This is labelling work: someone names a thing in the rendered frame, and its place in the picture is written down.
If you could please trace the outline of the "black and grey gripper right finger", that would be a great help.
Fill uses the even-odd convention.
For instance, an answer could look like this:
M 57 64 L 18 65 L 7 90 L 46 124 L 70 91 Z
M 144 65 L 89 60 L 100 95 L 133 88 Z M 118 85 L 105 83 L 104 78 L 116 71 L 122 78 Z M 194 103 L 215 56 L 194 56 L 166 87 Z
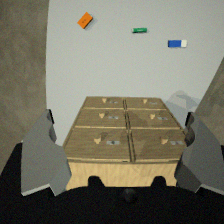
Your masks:
M 174 172 L 176 187 L 199 194 L 224 216 L 224 146 L 194 112 L 188 112 L 185 126 L 187 147 Z

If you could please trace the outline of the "blue and white eraser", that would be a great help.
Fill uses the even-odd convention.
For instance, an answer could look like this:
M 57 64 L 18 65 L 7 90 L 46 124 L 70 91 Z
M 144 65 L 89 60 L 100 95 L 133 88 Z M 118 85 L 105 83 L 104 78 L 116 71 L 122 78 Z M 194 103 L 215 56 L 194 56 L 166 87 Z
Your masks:
M 168 40 L 168 47 L 186 47 L 187 40 Z

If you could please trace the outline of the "green aa battery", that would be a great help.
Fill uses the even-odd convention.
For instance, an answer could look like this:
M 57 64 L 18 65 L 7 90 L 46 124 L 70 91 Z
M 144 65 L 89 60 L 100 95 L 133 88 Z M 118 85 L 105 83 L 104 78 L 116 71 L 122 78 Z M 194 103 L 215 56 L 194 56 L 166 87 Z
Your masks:
M 147 28 L 134 28 L 132 29 L 132 33 L 143 33 L 147 32 Z

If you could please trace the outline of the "light wooden chest of drawers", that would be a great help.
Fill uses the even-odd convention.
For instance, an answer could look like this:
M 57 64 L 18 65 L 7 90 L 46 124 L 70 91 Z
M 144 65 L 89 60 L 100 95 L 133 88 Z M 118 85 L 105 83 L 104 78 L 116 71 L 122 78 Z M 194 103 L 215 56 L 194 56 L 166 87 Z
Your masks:
M 135 162 L 133 146 L 131 140 L 131 130 L 182 130 L 187 135 L 183 127 L 160 99 L 167 110 L 141 110 L 141 111 L 168 111 L 178 124 L 180 129 L 130 129 L 128 122 L 127 111 L 132 109 L 126 109 L 125 98 L 145 98 L 145 97 L 121 97 L 123 98 L 124 109 L 88 109 L 88 110 L 124 110 L 126 129 L 117 128 L 75 128 L 79 115 L 85 105 L 88 97 L 86 96 L 71 128 L 62 145 L 65 149 L 67 142 L 71 136 L 73 129 L 100 129 L 100 130 L 127 130 L 128 144 L 130 151 L 130 162 L 104 162 L 104 161 L 78 161 L 68 160 L 71 169 L 72 177 L 67 184 L 67 190 L 88 185 L 88 178 L 91 175 L 97 175 L 105 186 L 111 187 L 140 187 L 150 186 L 155 176 L 163 176 L 166 179 L 167 186 L 176 186 L 176 179 L 174 177 L 174 171 L 178 161 L 166 161 L 166 162 Z

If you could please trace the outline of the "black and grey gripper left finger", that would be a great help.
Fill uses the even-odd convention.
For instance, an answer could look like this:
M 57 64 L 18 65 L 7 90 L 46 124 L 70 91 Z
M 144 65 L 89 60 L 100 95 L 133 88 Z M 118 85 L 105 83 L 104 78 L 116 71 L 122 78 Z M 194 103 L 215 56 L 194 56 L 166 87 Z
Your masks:
M 0 175 L 0 224 L 29 224 L 50 199 L 66 191 L 72 177 L 57 145 L 51 110 L 45 110 L 16 144 Z

